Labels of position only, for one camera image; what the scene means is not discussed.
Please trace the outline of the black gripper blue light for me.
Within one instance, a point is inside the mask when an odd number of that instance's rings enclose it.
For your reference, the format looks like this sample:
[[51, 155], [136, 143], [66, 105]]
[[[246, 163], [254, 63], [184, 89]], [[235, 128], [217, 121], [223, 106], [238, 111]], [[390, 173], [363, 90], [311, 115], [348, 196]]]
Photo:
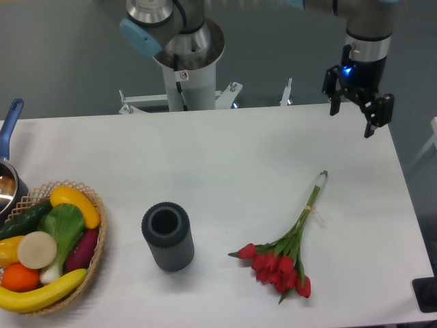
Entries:
[[329, 68], [324, 77], [322, 93], [330, 101], [330, 115], [339, 113], [341, 97], [358, 103], [367, 121], [364, 138], [371, 137], [377, 128], [392, 120], [395, 97], [393, 94], [379, 94], [386, 58], [378, 61], [352, 61]]

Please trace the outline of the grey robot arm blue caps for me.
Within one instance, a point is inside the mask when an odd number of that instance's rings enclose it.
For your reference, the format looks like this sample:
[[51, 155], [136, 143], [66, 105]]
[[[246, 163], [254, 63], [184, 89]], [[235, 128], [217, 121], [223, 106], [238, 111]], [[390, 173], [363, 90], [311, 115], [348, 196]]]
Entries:
[[[396, 1], [293, 1], [303, 10], [344, 18], [346, 40], [340, 64], [329, 68], [322, 93], [330, 114], [341, 99], [359, 107], [367, 121], [365, 137], [392, 119], [395, 98], [379, 84], [389, 53]], [[205, 15], [203, 1], [128, 1], [119, 25], [138, 53], [162, 68], [170, 111], [215, 109], [216, 63], [225, 48], [221, 28]]]

